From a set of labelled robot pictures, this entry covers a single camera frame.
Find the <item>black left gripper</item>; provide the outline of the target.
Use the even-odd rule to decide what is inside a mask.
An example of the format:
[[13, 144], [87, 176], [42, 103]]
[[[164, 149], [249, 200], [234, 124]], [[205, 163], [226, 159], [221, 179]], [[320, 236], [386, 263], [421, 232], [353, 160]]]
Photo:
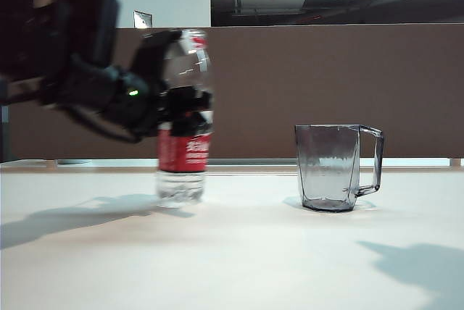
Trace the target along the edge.
[[[118, 69], [115, 92], [102, 116], [135, 137], [158, 134], [166, 107], [167, 83], [162, 78], [169, 47], [181, 38], [180, 30], [145, 34], [130, 71]], [[170, 134], [187, 137], [212, 132], [213, 95], [208, 90], [183, 86], [168, 93]]]

